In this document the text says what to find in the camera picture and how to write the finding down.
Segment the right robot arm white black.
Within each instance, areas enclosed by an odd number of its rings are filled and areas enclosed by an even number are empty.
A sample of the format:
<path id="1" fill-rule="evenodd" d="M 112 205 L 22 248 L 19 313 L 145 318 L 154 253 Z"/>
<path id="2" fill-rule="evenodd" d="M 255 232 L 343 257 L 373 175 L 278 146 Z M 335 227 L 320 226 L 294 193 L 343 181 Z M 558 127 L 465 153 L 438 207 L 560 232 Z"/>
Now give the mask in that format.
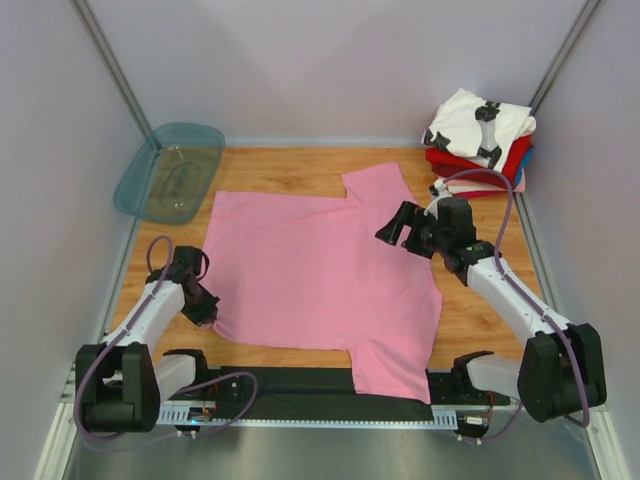
<path id="1" fill-rule="evenodd" d="M 428 207 L 403 202 L 375 234 L 389 245 L 432 258 L 498 313 L 524 346 L 520 361 L 480 351 L 458 358 L 452 395 L 475 402 L 486 391 L 519 401 L 536 421 L 582 413 L 607 400 L 602 343 L 588 323 L 576 325 L 544 303 L 509 267 L 496 245 L 478 238 L 464 198 L 440 196 Z"/>

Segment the aluminium frame post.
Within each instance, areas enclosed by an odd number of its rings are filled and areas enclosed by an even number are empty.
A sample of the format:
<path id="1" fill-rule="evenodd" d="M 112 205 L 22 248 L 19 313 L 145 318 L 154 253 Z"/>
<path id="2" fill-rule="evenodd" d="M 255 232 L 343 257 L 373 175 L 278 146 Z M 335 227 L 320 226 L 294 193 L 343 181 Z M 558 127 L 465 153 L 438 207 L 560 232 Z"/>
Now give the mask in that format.
<path id="1" fill-rule="evenodd" d="M 529 103 L 534 116 L 538 115 L 538 111 L 605 4 L 605 0 L 587 0 L 583 3 Z"/>
<path id="2" fill-rule="evenodd" d="M 87 0 L 70 0 L 69 3 L 76 12 L 76 15 L 85 29 L 91 43 L 94 45 L 98 56 L 114 82 L 114 85 L 116 86 L 116 89 L 124 101 L 124 104 L 137 128 L 143 136 L 149 136 L 152 133 L 152 127 L 126 78 L 125 72 L 118 61 L 109 40 L 107 39 L 107 36 L 105 35 L 103 28 L 90 5 L 90 2 Z"/>

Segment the aluminium frame post right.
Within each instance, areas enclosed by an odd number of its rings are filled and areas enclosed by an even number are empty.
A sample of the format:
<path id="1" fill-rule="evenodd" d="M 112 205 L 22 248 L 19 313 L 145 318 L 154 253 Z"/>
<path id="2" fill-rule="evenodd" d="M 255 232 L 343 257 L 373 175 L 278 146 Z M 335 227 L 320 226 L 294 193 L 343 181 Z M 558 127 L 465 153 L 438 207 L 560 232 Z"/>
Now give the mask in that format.
<path id="1" fill-rule="evenodd" d="M 583 3 L 529 103 L 534 116 L 538 115 L 538 111 L 605 4 L 605 0 L 587 0 Z"/>

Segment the red folded shirt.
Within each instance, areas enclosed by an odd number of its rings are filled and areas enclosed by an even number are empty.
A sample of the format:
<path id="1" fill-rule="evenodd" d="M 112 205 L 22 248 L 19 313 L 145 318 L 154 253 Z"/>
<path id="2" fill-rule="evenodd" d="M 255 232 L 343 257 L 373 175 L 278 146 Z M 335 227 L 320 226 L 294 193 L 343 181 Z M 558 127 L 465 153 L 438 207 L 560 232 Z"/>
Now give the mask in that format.
<path id="1" fill-rule="evenodd" d="M 520 137 L 517 139 L 511 146 L 506 163 L 500 170 L 500 173 L 505 177 L 508 177 L 510 180 L 515 180 L 516 175 L 520 177 L 520 175 L 524 174 L 524 169 L 520 168 L 520 164 L 527 150 L 534 146 L 532 143 L 532 136 L 527 135 Z M 450 153 L 447 153 L 443 150 L 438 150 L 436 148 L 427 148 L 425 151 L 426 161 L 431 164 L 431 168 L 441 165 L 454 167 L 459 169 L 458 171 L 465 169 L 466 171 L 470 169 L 478 169 L 478 168 L 486 168 L 482 167 L 470 159 L 465 159 L 462 157 L 454 156 Z"/>

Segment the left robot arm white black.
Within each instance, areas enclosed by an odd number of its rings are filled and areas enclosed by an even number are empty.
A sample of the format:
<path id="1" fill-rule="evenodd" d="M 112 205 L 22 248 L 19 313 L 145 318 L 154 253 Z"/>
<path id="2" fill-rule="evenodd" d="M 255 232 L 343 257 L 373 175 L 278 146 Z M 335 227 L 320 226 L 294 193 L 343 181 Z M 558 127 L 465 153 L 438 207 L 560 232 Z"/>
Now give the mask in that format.
<path id="1" fill-rule="evenodd" d="M 204 352 L 174 349 L 155 364 L 152 353 L 177 315 L 196 326 L 216 320 L 219 298 L 202 284 L 209 258 L 199 248 L 177 246 L 171 262 L 152 271 L 143 294 L 125 320 L 97 344 L 85 344 L 75 359 L 74 421 L 89 435 L 148 432 L 161 405 L 180 393 L 199 401 L 211 378 Z"/>

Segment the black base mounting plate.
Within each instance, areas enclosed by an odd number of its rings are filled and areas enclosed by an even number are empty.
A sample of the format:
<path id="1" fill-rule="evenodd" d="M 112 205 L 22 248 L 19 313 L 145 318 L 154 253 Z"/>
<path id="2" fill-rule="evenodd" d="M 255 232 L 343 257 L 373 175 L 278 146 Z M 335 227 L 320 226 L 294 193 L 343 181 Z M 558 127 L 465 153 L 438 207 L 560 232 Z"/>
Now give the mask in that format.
<path id="1" fill-rule="evenodd" d="M 217 402 L 219 418 L 232 418 L 244 407 L 244 420 L 269 421 L 429 421 L 434 406 L 472 407 L 507 406 L 508 397 L 473 388 L 454 371 L 427 373 L 431 400 L 358 394 L 352 373 L 346 368 L 246 367 L 257 378 L 257 396 L 252 398 L 253 382 L 236 374 L 240 367 L 213 370 L 217 378 L 230 374 L 231 379 L 207 387 L 198 399 Z"/>

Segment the light pink folded shirt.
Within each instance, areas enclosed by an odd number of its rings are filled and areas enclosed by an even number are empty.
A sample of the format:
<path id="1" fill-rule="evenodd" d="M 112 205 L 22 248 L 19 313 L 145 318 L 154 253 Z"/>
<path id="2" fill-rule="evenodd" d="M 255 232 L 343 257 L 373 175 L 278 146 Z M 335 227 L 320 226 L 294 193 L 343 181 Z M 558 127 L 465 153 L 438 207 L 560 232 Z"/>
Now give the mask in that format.
<path id="1" fill-rule="evenodd" d="M 445 179 L 451 176 L 455 176 L 457 173 L 461 173 L 462 171 L 466 171 L 462 169 L 454 167 L 449 167 L 445 165 L 432 167 L 432 172 L 436 174 L 439 178 Z M 449 191 L 453 193 L 458 192 L 469 192 L 469 191 L 483 191 L 483 190 L 507 190 L 506 183 L 499 178 L 500 176 L 505 177 L 500 173 L 492 174 L 488 173 L 491 170 L 486 168 L 478 168 L 478 169 L 470 169 L 471 173 L 463 174 L 461 177 L 456 177 L 453 180 L 447 182 Z M 505 177 L 506 180 L 512 185 L 512 191 L 515 193 L 521 193 L 525 190 L 526 181 L 524 174 L 518 177 L 516 175 L 515 180 L 510 180 L 508 177 Z"/>

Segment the crimson folded shirt bottom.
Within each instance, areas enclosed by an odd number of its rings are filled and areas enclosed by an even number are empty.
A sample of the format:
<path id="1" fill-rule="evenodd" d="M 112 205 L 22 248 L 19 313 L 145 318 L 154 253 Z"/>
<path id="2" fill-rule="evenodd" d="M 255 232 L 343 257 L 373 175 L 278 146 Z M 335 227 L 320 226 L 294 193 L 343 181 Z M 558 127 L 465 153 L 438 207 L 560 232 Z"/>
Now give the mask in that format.
<path id="1" fill-rule="evenodd" d="M 509 197 L 509 192 L 506 190 L 483 190 L 483 191 L 469 191 L 453 193 L 453 196 L 464 198 L 467 200 L 476 198 L 488 198 L 488 197 Z"/>

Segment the pink t shirt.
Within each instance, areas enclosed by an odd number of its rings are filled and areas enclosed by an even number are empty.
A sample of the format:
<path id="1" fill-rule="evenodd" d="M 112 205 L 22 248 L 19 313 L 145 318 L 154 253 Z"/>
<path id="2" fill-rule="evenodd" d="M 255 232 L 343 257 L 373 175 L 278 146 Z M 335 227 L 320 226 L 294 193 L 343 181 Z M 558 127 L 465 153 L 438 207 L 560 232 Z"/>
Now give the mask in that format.
<path id="1" fill-rule="evenodd" d="M 203 244 L 214 329 L 241 344 L 345 350 L 358 393 L 429 403 L 442 296 L 427 259 L 376 238 L 411 193 L 395 163 L 342 182 L 342 198 L 216 194 Z"/>

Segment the blue folded shirt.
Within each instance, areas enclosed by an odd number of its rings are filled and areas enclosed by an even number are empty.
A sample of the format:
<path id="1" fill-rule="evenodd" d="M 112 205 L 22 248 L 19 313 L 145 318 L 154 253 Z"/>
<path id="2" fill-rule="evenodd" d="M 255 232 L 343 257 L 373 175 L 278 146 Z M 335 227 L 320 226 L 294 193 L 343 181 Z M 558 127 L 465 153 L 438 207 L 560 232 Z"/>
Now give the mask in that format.
<path id="1" fill-rule="evenodd" d="M 530 162 L 530 160 L 531 160 L 531 158 L 532 158 L 532 156 L 533 156 L 533 153 L 534 153 L 534 149 L 535 149 L 535 147 L 534 147 L 534 146 L 531 146 L 531 147 L 527 150 L 527 152 L 526 152 L 526 154 L 524 155 L 524 157 L 523 157 L 523 159 L 522 159 L 522 162 L 521 162 L 521 164 L 520 164 L 520 168 L 521 168 L 521 169 L 524 169 L 524 168 L 528 165 L 528 163 Z"/>

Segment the teal transparent plastic bin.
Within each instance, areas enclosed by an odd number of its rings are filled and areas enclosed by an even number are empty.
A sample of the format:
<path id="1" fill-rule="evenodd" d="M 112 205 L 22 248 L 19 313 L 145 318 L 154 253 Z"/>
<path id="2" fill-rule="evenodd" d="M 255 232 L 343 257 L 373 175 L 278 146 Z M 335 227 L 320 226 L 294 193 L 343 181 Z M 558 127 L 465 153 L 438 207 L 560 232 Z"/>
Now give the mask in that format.
<path id="1" fill-rule="evenodd" d="M 158 127 L 120 180 L 114 205 L 144 221 L 191 222 L 212 184 L 224 148 L 225 137 L 214 127 L 185 122 Z"/>

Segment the white black printed folded shirt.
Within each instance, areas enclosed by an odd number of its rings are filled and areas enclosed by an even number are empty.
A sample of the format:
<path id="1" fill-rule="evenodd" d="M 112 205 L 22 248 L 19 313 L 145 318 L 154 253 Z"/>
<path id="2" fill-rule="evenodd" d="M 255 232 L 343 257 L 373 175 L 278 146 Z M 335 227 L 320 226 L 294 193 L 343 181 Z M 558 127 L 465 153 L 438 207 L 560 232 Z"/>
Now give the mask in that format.
<path id="1" fill-rule="evenodd" d="M 422 144 L 500 171 L 515 141 L 535 129 L 529 107 L 488 101 L 459 89 L 438 107 Z"/>

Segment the aluminium frame post left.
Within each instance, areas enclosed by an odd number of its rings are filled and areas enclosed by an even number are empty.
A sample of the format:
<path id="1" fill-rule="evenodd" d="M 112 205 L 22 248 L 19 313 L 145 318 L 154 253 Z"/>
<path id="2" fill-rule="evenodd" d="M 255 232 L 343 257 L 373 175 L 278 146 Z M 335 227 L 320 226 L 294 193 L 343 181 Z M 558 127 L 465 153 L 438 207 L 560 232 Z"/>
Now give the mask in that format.
<path id="1" fill-rule="evenodd" d="M 103 28 L 90 5 L 90 2 L 87 0 L 70 0 L 69 3 L 76 12 L 76 15 L 85 29 L 91 43 L 94 45 L 98 56 L 114 82 L 114 85 L 116 86 L 116 89 L 124 101 L 124 104 L 137 128 L 143 136 L 149 136 L 152 133 L 152 127 L 126 78 L 125 72 L 118 61 L 109 40 L 107 39 L 107 36 L 105 35 Z"/>

